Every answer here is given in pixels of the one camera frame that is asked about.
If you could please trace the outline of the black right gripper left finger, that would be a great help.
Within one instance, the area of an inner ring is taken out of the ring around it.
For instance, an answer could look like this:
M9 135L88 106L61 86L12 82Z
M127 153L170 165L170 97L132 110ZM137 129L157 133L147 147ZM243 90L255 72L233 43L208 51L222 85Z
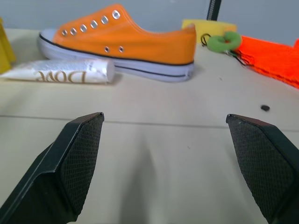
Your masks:
M0 224L68 224L80 215L95 171L104 114L68 122L0 207Z

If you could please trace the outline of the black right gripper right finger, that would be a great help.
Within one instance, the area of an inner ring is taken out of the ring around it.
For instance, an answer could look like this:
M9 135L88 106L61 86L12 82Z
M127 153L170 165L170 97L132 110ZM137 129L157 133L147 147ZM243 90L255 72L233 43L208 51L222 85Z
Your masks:
M299 224L299 149L274 125L226 118L240 171L268 224Z

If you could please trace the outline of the white Dove tube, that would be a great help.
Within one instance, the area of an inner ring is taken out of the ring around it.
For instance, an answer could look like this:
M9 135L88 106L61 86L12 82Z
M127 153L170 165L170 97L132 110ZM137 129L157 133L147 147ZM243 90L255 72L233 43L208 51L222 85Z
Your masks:
M101 84L113 81L113 62L103 59L40 60L23 63L0 74L0 78L75 84Z

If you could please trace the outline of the orange knitted cloth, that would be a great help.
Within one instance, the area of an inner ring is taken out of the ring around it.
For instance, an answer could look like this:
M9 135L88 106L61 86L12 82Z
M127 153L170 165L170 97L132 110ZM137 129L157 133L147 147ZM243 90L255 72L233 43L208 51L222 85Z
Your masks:
M242 36L236 53L253 71L299 89L299 38L289 46Z

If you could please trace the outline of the orange canvas sneaker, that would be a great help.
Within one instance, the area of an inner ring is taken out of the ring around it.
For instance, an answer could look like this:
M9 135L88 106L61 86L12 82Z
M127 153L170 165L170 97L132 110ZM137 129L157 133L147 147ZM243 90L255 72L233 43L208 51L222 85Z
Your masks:
M39 33L38 48L48 59L110 59L118 72L181 82L194 73L194 25L171 32L138 26L126 9L112 4L90 15Z

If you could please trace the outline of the yellow plastic object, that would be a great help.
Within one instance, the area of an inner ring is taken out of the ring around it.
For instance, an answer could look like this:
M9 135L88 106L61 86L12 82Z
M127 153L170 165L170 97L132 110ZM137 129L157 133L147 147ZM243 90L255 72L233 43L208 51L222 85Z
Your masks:
M3 19L0 17L0 74L10 70L15 61L15 54L4 30Z

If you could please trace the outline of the yellow sponge block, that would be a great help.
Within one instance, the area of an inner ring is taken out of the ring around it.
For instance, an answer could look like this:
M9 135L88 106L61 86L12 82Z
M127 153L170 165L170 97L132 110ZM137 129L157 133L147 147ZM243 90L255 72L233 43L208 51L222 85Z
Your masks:
M182 28L187 27L189 24L195 25L197 43L201 43L201 37L203 34L215 36L224 35L226 31L237 31L237 25L233 23L199 19L184 19L182 21Z

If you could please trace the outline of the black vertical post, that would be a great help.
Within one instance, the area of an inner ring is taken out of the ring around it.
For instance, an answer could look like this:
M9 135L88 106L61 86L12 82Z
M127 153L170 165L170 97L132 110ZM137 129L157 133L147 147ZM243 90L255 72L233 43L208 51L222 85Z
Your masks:
M210 0L208 13L207 13L207 20L208 21L217 21L218 14L220 11L221 0Z

